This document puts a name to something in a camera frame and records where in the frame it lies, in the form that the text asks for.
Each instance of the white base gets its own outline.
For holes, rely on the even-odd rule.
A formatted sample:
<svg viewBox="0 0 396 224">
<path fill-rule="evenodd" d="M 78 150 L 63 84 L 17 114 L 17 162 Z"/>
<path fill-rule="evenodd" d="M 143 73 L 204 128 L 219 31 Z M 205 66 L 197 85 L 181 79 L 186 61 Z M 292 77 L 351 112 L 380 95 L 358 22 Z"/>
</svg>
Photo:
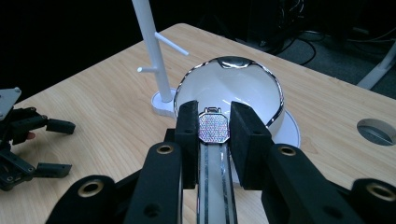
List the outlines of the white base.
<svg viewBox="0 0 396 224">
<path fill-rule="evenodd" d="M 151 106 L 154 112 L 157 113 L 158 115 L 171 117 L 175 119 L 176 116 L 174 110 L 174 99 L 175 99 L 176 89 L 171 88 L 171 93 L 172 93 L 172 101 L 165 103 L 161 99 L 160 93 L 157 91 L 151 97 Z"/>
</svg>

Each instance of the white stand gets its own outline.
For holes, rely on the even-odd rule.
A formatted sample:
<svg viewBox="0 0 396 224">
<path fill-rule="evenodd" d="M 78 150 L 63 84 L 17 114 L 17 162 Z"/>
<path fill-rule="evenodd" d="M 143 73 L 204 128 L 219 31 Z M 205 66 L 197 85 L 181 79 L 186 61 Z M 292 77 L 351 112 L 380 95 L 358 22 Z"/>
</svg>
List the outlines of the white stand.
<svg viewBox="0 0 396 224">
<path fill-rule="evenodd" d="M 396 63 L 396 42 L 389 50 L 388 54 L 369 74 L 367 74 L 359 83 L 358 86 L 366 90 L 370 90 L 383 77 L 389 69 Z"/>
<path fill-rule="evenodd" d="M 169 87 L 168 76 L 166 75 L 163 55 L 158 40 L 161 40 L 169 47 L 184 55 L 188 55 L 189 53 L 156 32 L 149 0 L 132 0 L 132 2 L 134 4 L 134 12 L 139 23 L 140 31 L 142 32 L 152 63 L 151 67 L 137 68 L 137 72 L 154 73 L 159 91 L 156 92 L 151 99 L 153 109 L 159 115 L 174 117 L 173 101 L 176 90 L 171 90 Z"/>
</svg>

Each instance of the wooden tabletop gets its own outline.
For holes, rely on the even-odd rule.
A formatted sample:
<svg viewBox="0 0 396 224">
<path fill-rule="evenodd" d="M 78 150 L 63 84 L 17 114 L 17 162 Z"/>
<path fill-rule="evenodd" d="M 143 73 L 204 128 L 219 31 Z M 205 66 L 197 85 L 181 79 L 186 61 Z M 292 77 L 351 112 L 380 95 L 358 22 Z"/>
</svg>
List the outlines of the wooden tabletop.
<svg viewBox="0 0 396 224">
<path fill-rule="evenodd" d="M 186 24 L 162 35 L 190 53 L 183 56 L 162 44 L 173 88 L 195 65 L 219 56 L 261 63 L 279 79 L 286 108 L 300 128 L 301 149 L 326 178 L 348 189 L 364 177 L 396 186 L 396 146 L 371 143 L 357 131 L 362 119 L 396 127 L 395 100 Z M 16 145 L 12 152 L 33 166 L 54 162 L 73 167 L 62 179 L 34 178 L 0 191 L 0 223 L 44 223 L 60 197 L 82 177 L 108 175 L 117 182 L 142 167 L 148 149 L 176 122 L 152 111 L 155 78 L 137 73 L 139 66 L 150 66 L 143 42 L 16 105 L 34 106 L 38 113 L 72 121 L 77 128 L 71 135 L 36 130 L 34 140 Z M 195 223 L 196 193 L 184 190 L 184 223 Z M 259 191 L 235 190 L 240 223 L 267 222 L 260 197 Z"/>
</svg>

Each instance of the white pole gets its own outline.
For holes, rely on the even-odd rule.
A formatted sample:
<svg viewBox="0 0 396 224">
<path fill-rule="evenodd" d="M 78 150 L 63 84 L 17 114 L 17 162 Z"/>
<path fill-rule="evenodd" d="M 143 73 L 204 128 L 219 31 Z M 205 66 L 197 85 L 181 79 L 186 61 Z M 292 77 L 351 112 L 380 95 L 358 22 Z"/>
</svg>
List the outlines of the white pole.
<svg viewBox="0 0 396 224">
<path fill-rule="evenodd" d="M 138 67 L 137 72 L 139 73 L 156 73 L 158 72 L 158 69 L 155 67 Z"/>
<path fill-rule="evenodd" d="M 177 50 L 178 52 L 180 52 L 181 54 L 187 56 L 189 55 L 189 53 L 184 50 L 183 48 L 179 47 L 178 45 L 176 45 L 174 42 L 172 42 L 171 40 L 167 39 L 165 36 L 155 32 L 155 37 L 159 40 L 161 40 L 163 43 L 167 44 L 169 47 L 171 47 L 172 49 Z"/>
<path fill-rule="evenodd" d="M 132 3 L 134 4 L 134 13 L 136 13 L 137 21 L 139 22 L 140 31 L 148 48 L 148 55 L 155 70 L 154 74 L 161 99 L 164 103 L 171 102 L 173 95 L 169 86 L 168 76 L 166 75 L 165 65 L 163 64 L 160 44 L 155 37 L 156 30 L 149 0 L 132 0 Z"/>
<path fill-rule="evenodd" d="M 369 74 L 367 74 L 357 86 L 370 90 L 381 79 L 389 69 L 396 64 L 396 42 L 390 48 L 388 54 Z"/>
</svg>

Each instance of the white bowl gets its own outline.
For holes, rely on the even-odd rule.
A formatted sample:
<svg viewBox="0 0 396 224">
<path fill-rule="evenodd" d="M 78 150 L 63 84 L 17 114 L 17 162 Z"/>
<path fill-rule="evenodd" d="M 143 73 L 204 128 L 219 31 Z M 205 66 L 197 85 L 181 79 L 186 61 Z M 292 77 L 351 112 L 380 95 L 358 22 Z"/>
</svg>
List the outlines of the white bowl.
<svg viewBox="0 0 396 224">
<path fill-rule="evenodd" d="M 251 106 L 274 136 L 285 114 L 284 96 L 274 74 L 246 58 L 226 56 L 193 67 L 177 87 L 174 109 L 198 101 L 198 112 L 220 107 L 230 118 L 231 101 Z"/>
</svg>

